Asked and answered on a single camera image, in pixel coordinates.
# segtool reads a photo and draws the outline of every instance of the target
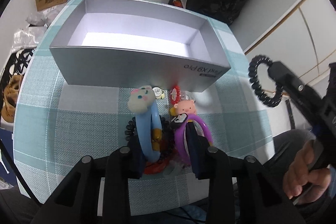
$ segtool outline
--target gray pants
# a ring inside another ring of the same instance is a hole
[[[314,139],[314,135],[305,130],[290,130],[274,138],[276,154],[264,164],[265,168],[273,175],[276,182],[282,187],[283,176],[293,162],[296,153],[308,140]],[[333,217],[336,202],[332,201],[335,195],[335,170],[332,169],[332,183],[328,191],[316,202],[298,206],[298,209],[307,223],[330,223],[322,220],[323,217]],[[194,203],[193,208],[187,210],[207,210],[207,199]],[[29,224],[37,213],[37,206],[31,199],[20,194],[17,187],[0,191],[0,222],[8,224]],[[190,220],[176,218],[170,213],[156,213],[132,217],[132,223],[190,223]]]

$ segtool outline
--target red object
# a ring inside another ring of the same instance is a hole
[[[176,150],[174,149],[173,152],[163,160],[159,160],[155,163],[147,162],[143,173],[146,175],[154,175],[154,174],[161,173],[166,168],[166,166],[169,164],[169,161],[173,158],[175,154],[176,154]]]
[[[181,8],[183,8],[183,5],[182,5],[182,2],[181,2],[181,1],[174,0],[174,1],[173,1],[173,5],[176,6],[176,7],[181,7]]]
[[[181,100],[181,90],[178,85],[174,86],[170,91],[170,102],[172,105],[177,104]]]

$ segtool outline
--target table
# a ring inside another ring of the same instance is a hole
[[[16,107],[15,163],[41,202],[81,157],[107,156],[126,145],[125,126],[133,117],[127,108],[131,89],[68,85],[49,51],[53,37],[80,2],[71,0],[48,28],[29,64]],[[230,29],[208,20],[232,69],[204,92],[194,94],[198,114],[216,147],[234,157],[254,155],[263,163],[274,154],[266,107],[251,90],[248,61]],[[168,118],[167,91],[165,95],[157,104],[160,114]],[[208,186],[207,180],[196,180],[191,168],[172,178],[157,174],[129,180],[131,213],[154,213],[195,202],[207,197]],[[22,186],[20,190],[26,195]]]

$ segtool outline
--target finger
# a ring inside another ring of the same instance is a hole
[[[298,196],[302,192],[302,186],[299,184],[296,178],[295,170],[294,170],[294,163],[291,163],[288,170],[288,177],[287,177],[288,185],[293,193],[293,196]]]
[[[311,164],[314,160],[313,142],[313,140],[306,142],[301,149],[302,157],[306,165]]]
[[[286,196],[288,196],[289,199],[291,199],[293,197],[293,193],[290,190],[289,184],[288,184],[288,172],[286,172],[285,175],[283,176],[282,189],[285,192]]]
[[[327,190],[331,182],[330,170],[328,168],[312,170],[309,173],[308,181],[314,186],[302,197],[301,203],[310,203],[318,200]]]
[[[304,150],[297,152],[294,162],[293,170],[296,175],[296,179],[300,185],[305,185],[308,182],[308,167],[304,159]]]
[[[326,190],[331,181],[330,170],[328,168],[312,170],[308,175],[308,181]]]

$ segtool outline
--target shoe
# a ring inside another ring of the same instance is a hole
[[[6,122],[14,122],[17,97],[21,88],[22,79],[22,75],[13,75],[3,91],[4,106],[1,110],[1,116]]]

